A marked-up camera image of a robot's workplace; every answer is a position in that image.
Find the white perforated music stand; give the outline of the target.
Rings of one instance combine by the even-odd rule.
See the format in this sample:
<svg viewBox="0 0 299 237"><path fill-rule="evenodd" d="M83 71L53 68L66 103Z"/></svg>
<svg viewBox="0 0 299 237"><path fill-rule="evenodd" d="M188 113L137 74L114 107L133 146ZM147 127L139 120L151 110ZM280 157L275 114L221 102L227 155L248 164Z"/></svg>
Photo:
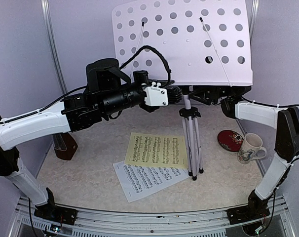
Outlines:
<svg viewBox="0 0 299 237"><path fill-rule="evenodd" d="M252 86L251 47L243 0L137 0L112 11L115 55L123 71L147 70L183 89L188 171L203 172L193 86Z"/></svg>

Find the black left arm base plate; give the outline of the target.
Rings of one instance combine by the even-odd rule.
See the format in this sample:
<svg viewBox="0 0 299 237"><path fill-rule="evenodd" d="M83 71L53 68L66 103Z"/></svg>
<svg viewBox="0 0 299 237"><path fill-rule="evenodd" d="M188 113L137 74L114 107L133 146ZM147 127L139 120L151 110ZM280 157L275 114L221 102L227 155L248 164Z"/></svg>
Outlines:
<svg viewBox="0 0 299 237"><path fill-rule="evenodd" d="M36 208L34 215L45 220L73 226L77 213L78 211L73 208L56 206L52 209L41 206Z"/></svg>

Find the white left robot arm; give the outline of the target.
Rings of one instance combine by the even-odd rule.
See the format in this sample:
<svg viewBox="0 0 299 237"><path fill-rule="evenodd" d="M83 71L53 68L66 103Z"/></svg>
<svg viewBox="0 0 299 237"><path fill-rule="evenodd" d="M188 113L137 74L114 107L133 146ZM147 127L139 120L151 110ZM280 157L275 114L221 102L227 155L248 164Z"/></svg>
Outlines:
<svg viewBox="0 0 299 237"><path fill-rule="evenodd" d="M102 120L116 119L123 110L140 106L153 112L180 102L173 81L151 80L147 71L129 77L117 59L106 58L86 66L87 85L74 89L41 109L13 118L0 116L0 176L10 180L49 219L61 209L53 193L42 188L25 168L17 145L51 134L77 132Z"/></svg>

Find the yellow sheet music page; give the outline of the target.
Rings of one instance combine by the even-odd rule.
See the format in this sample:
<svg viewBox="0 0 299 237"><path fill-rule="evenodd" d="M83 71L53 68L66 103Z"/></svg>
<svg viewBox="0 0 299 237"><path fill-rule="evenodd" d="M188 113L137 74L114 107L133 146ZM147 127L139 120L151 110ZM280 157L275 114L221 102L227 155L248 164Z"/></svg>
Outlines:
<svg viewBox="0 0 299 237"><path fill-rule="evenodd" d="M185 138L132 132L124 163L143 167L187 169Z"/></svg>

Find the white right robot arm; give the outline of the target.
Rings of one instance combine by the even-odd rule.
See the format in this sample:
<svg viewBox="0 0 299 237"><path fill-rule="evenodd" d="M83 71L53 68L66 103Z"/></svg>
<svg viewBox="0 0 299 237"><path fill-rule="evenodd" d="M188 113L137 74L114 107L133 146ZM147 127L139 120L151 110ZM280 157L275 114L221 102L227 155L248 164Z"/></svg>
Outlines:
<svg viewBox="0 0 299 237"><path fill-rule="evenodd" d="M189 98L206 105L220 102L228 118L252 121L276 130L273 160L244 208L244 215L255 219L266 210L272 194L299 160L299 104L280 106L250 101L243 97L249 91L251 86L194 86Z"/></svg>

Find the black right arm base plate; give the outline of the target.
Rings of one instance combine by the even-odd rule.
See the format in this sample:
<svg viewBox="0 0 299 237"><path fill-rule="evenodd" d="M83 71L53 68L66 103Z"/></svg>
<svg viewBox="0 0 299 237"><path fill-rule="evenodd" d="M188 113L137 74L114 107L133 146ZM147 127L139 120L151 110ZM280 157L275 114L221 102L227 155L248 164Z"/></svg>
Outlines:
<svg viewBox="0 0 299 237"><path fill-rule="evenodd" d="M264 207L261 210L251 210L248 206L241 206L230 208L226 211L229 223L231 225L240 224L252 220L262 218L263 216L269 216L270 211Z"/></svg>

